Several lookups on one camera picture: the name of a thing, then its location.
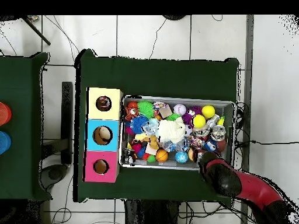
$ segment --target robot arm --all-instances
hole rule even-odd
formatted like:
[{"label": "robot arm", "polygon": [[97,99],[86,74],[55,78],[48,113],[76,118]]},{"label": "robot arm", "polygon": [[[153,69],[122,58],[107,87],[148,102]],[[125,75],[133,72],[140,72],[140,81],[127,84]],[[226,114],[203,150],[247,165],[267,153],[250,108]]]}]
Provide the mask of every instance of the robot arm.
[{"label": "robot arm", "polygon": [[246,203],[251,207],[257,224],[293,224],[289,216],[294,209],[261,178],[236,171],[212,152],[201,154],[197,161],[201,174],[212,189]]}]

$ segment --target plastic bin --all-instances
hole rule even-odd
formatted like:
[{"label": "plastic bin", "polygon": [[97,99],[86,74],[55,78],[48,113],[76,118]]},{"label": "plastic bin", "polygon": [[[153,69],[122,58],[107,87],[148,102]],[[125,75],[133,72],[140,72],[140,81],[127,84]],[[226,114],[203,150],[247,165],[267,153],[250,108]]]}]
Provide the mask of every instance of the plastic bin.
[{"label": "plastic bin", "polygon": [[[205,106],[212,105],[215,108],[215,113],[219,116],[225,116],[224,127],[226,130],[225,140],[227,142],[226,148],[221,152],[221,157],[225,159],[229,164],[234,160],[234,139],[235,139],[235,117],[237,114],[237,107],[232,101],[219,101],[219,100],[196,100],[196,99],[180,99],[180,98],[166,98],[166,97],[151,97],[151,96],[124,96],[121,101],[121,110],[124,113],[124,107],[130,101],[140,102],[143,100],[151,103],[159,101],[169,104],[173,107],[182,103],[188,109],[191,106]],[[165,162],[153,162],[148,163],[146,160],[137,159],[133,164],[126,164],[124,162],[124,156],[122,150],[127,147],[129,135],[124,133],[124,119],[120,120],[120,152],[119,163],[124,167],[142,167],[152,169],[179,169],[179,170],[199,170],[199,165],[188,159],[186,163],[178,163],[175,160],[176,152],[168,153],[168,160]]]}]

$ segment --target blue box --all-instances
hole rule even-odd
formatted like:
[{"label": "blue box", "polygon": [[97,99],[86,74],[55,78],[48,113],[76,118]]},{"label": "blue box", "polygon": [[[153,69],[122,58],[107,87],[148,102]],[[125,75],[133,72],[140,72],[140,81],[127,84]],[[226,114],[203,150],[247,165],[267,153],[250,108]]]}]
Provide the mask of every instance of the blue box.
[{"label": "blue box", "polygon": [[[93,140],[93,131],[97,127],[105,126],[112,131],[112,139],[107,145],[99,145]],[[88,120],[87,124],[87,150],[88,151],[117,151],[119,140],[119,122],[115,120]]]}]

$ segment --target pink box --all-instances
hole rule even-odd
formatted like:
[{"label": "pink box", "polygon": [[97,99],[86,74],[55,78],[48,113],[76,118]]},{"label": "pink box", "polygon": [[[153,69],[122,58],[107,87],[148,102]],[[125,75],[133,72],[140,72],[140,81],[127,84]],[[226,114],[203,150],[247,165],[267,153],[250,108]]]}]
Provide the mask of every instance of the pink box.
[{"label": "pink box", "polygon": [[[119,173],[117,152],[109,151],[86,151],[85,159],[85,182],[107,182],[114,183]],[[93,169],[93,164],[97,160],[105,160],[108,163],[108,170],[104,174],[98,174]]]}]

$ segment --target stacked boxes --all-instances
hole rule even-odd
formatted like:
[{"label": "stacked boxes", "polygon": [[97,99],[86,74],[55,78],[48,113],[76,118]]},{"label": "stacked boxes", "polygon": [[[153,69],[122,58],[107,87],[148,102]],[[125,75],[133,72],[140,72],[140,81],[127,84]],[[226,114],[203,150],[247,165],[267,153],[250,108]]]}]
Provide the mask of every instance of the stacked boxes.
[{"label": "stacked boxes", "polygon": [[119,89],[88,87],[83,181],[114,183],[119,173]]}]

